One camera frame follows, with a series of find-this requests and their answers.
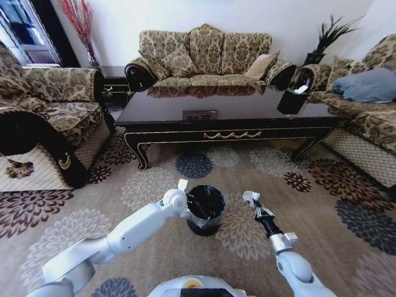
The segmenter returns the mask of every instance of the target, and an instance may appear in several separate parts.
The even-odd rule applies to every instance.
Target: coffee table
[[[142,144],[306,139],[293,161],[322,142],[349,116],[324,103],[296,103],[271,88],[252,86],[151,87],[136,93],[117,126],[145,170]]]

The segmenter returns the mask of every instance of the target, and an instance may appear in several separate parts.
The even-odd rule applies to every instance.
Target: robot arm
[[[283,234],[273,222],[275,215],[269,209],[261,207],[258,201],[253,200],[253,203],[256,208],[255,220],[263,224],[277,257],[278,270],[286,278],[295,297],[336,297],[321,283],[309,262],[292,251],[297,236],[294,233]]]
[[[186,188],[187,181],[181,179],[178,189],[171,189],[161,201],[142,207],[107,236],[83,239],[53,257],[43,266],[46,285],[28,297],[77,294],[95,274],[94,264],[107,263],[118,254],[133,250],[162,228],[168,217],[184,210],[187,207]]]

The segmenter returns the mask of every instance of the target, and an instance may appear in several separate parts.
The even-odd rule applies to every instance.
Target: side table
[[[123,66],[102,66],[100,68],[105,78],[102,94],[107,101],[125,100],[126,104],[131,98],[133,93],[129,89],[124,70]]]

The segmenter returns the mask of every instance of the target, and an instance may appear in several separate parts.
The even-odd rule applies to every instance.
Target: tissue box
[[[283,114],[298,114],[307,100],[308,94],[296,94],[292,89],[288,88],[280,100],[277,110]]]

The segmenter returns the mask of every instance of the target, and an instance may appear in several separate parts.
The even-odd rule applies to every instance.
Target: floor
[[[151,168],[139,171],[118,130],[82,189],[0,194],[2,295],[25,296],[43,283],[47,260],[79,239],[107,234],[184,178],[189,189],[211,184],[226,196],[218,232],[203,238],[185,218],[170,218],[132,252],[97,266],[79,296],[147,296],[189,274],[223,278],[249,295],[293,296],[253,208],[243,203],[245,190],[259,192],[279,227],[298,235],[296,251],[337,296],[396,296],[395,203],[323,147],[291,162],[297,145],[151,145],[145,148]]]

